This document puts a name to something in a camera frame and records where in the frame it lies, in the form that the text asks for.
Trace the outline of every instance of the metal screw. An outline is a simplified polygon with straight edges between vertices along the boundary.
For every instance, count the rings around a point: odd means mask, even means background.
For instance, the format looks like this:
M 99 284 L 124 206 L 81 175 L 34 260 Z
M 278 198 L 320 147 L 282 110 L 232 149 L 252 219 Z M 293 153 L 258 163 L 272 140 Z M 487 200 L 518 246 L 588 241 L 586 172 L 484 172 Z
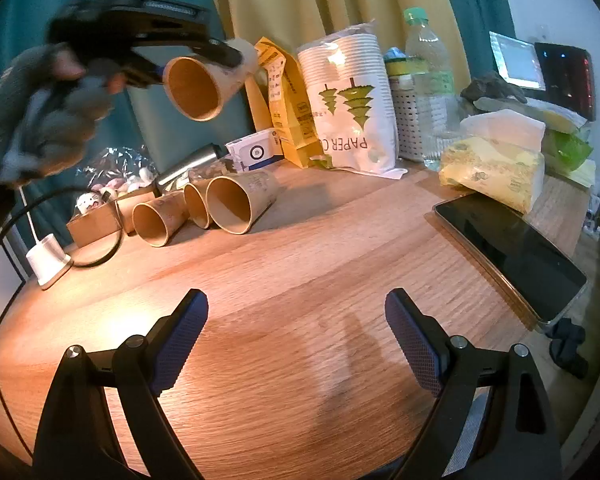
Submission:
M 465 348 L 469 342 L 466 340 L 464 336 L 461 335 L 453 335 L 451 336 L 451 346 L 455 348 Z
M 144 336 L 133 335 L 129 339 L 126 340 L 125 344 L 129 348 L 138 348 L 143 342 L 144 342 Z
M 520 357 L 526 357 L 529 355 L 529 348 L 524 346 L 521 343 L 513 345 L 513 351 L 518 354 Z
M 65 354 L 69 359 L 78 357 L 78 355 L 80 355 L 80 347 L 78 345 L 69 346 L 69 348 L 66 349 Z

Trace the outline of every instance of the perforated white basket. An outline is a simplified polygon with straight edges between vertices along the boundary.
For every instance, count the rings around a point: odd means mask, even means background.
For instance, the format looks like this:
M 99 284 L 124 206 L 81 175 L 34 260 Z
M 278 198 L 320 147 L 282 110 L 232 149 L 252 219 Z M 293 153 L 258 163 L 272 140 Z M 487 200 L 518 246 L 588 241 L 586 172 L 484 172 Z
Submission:
M 430 135 L 446 125 L 445 97 L 416 97 L 409 76 L 391 76 L 389 84 L 398 126 L 398 155 L 422 162 L 422 133 Z

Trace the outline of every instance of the wooden table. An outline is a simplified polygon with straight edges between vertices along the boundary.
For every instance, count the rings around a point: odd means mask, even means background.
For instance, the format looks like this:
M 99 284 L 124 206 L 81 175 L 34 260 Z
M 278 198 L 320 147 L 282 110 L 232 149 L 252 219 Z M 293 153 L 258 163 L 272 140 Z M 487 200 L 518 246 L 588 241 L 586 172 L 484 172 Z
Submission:
M 285 188 L 249 234 L 191 224 L 159 249 L 131 237 L 101 267 L 72 269 L 46 292 L 26 286 L 0 329 L 0 382 L 31 447 L 62 352 L 146 333 L 190 288 L 207 294 L 209 320 L 160 403 L 208 479 L 350 479 L 409 448 L 433 398 L 384 320 L 394 287 L 476 346 L 506 350 L 525 335 L 510 299 L 431 213 L 458 194 L 436 174 L 274 171 Z M 528 218 L 571 253 L 586 205 L 586 192 L 546 177 Z M 130 466 L 144 471 L 115 391 L 107 398 Z M 0 443 L 28 460 L 1 406 Z

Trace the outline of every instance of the computer monitor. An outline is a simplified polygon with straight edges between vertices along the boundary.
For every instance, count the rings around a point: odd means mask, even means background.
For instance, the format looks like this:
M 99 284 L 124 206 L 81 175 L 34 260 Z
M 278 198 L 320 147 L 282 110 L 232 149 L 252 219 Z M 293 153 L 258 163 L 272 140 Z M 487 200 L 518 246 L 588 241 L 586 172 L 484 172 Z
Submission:
M 495 32 L 489 32 L 489 37 L 498 72 L 505 81 L 522 88 L 546 89 L 536 49 L 531 43 Z

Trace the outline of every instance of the green package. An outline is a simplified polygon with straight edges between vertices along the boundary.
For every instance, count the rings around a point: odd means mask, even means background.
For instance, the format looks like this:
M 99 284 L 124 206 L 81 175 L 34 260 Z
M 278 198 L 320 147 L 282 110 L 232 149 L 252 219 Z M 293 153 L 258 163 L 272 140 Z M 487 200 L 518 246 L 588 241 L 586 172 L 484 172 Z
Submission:
M 547 130 L 542 138 L 542 154 L 552 170 L 564 173 L 577 170 L 593 148 L 575 135 Z

